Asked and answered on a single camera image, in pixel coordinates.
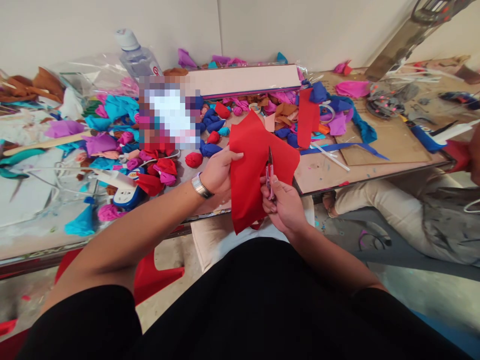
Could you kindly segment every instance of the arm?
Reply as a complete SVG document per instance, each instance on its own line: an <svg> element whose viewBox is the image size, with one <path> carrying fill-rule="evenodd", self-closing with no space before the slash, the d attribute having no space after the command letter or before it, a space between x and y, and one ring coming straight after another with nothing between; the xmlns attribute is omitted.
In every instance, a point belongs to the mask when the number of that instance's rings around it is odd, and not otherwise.
<svg viewBox="0 0 480 360"><path fill-rule="evenodd" d="M200 175L212 193L230 188L230 163L241 159L227 147L212 156ZM65 270L42 312L82 290L121 285L133 292L138 263L205 199L190 181L116 220L98 234Z"/></svg>
<svg viewBox="0 0 480 360"><path fill-rule="evenodd" d="M471 156L471 180L480 186L480 125L476 126L468 149Z"/></svg>
<svg viewBox="0 0 480 360"><path fill-rule="evenodd" d="M355 256L329 241L305 218L302 201L292 187L274 176L271 187L276 203L267 199L266 185L261 188L263 209L283 232L298 254L318 275L348 294L366 288L387 291L377 277Z"/></svg>

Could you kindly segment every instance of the bottle cap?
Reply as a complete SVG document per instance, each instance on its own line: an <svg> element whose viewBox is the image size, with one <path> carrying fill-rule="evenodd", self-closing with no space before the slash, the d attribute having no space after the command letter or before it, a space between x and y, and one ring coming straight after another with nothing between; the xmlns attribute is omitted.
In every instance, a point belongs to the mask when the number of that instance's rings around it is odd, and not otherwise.
<svg viewBox="0 0 480 360"><path fill-rule="evenodd" d="M115 39L123 50L132 51L140 47L135 34L129 28L121 28L115 32Z"/></svg>

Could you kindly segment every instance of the chair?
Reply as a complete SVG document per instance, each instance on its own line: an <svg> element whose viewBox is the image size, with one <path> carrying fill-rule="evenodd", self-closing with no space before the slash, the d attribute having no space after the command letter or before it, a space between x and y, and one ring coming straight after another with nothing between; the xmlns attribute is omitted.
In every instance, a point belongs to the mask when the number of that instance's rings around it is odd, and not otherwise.
<svg viewBox="0 0 480 360"><path fill-rule="evenodd" d="M340 215L338 219L373 222L388 233L391 239L391 246L387 246L385 250L352 252L353 255L363 262L426 270L480 281L480 268L477 266L434 259L415 250L389 225L382 214L374 207L364 207L359 210L347 212Z"/></svg>
<svg viewBox="0 0 480 360"><path fill-rule="evenodd" d="M55 284L58 282L62 274L69 267L72 261L82 249L72 250L67 252L58 267L55 275ZM135 273L135 283L133 288L133 297L135 299L135 306L144 302L152 295L158 293L163 288L167 287L175 280L180 279L185 274L184 267L177 267L167 270L157 270L155 267L155 249L145 256ZM24 330L2 342L0 342L0 354L2 360L14 360L25 340L27 339L28 331Z"/></svg>

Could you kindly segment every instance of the wooden stick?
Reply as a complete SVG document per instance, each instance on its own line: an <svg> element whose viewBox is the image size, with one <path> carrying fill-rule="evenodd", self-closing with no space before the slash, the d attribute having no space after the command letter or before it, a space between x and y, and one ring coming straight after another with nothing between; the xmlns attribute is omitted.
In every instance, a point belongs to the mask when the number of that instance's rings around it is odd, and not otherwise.
<svg viewBox="0 0 480 360"><path fill-rule="evenodd" d="M16 147L14 149L4 151L3 156L6 156L6 157L12 156L12 155L15 155L17 153L22 152L23 150L29 150L29 149L53 148L53 147L56 147L58 145L63 145L63 144L68 144L68 143L73 143L73 142L76 142L76 141L83 140L82 136L89 137L89 136L95 136L97 134L98 134L98 132L95 131L95 130L87 130L87 131L84 131L84 132L81 132L81 133L78 133L78 134L75 134L75 135L59 137L59 138L48 140L48 141L45 141L45 142L39 142L39 143L32 144L32 145Z"/></svg>

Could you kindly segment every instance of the plastic bottle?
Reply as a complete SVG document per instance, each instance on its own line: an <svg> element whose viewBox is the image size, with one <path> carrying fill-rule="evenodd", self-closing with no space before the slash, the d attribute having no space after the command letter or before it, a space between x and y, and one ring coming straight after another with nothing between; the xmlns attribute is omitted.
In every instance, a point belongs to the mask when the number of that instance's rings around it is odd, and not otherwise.
<svg viewBox="0 0 480 360"><path fill-rule="evenodd" d="M123 53L120 61L130 76L139 81L141 76L162 76L162 70L154 54L146 47L141 47L135 34L128 28L116 31L115 39Z"/></svg>

